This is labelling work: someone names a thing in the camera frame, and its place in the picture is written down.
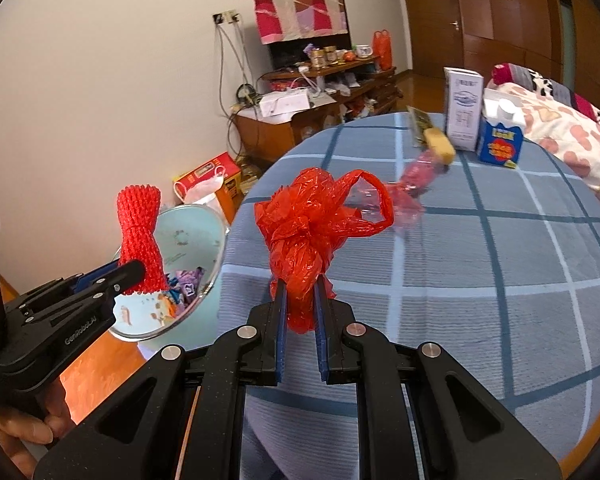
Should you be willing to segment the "person's left hand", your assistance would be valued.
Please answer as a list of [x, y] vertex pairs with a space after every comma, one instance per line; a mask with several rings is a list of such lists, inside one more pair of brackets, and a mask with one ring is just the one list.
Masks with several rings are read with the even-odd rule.
[[28, 479], [32, 478], [38, 460], [23, 442], [48, 445], [55, 439], [65, 437], [76, 426], [66, 402], [66, 389], [60, 379], [38, 393], [38, 402], [46, 413], [42, 419], [10, 406], [0, 406], [1, 448]]

